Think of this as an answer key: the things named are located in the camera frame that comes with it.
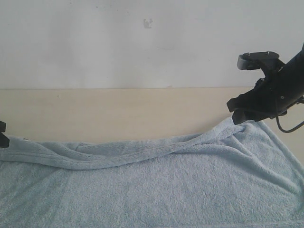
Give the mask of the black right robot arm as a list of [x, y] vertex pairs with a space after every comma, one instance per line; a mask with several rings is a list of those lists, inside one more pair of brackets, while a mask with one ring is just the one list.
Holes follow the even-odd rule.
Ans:
[[262, 70], [253, 89], [227, 102], [234, 124], [256, 122], [287, 114], [296, 103], [304, 101], [304, 52], [301, 50], [284, 63], [276, 52], [251, 52], [239, 55], [240, 70]]

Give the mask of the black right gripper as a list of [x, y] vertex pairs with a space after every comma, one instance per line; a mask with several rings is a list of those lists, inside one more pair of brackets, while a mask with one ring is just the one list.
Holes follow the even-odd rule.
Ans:
[[261, 121], [266, 113], [268, 117], [285, 113], [304, 96], [304, 62], [290, 60], [284, 64], [277, 60], [274, 68], [263, 68], [265, 79], [254, 90], [250, 90], [227, 102], [227, 108], [233, 112], [234, 124], [246, 121]]

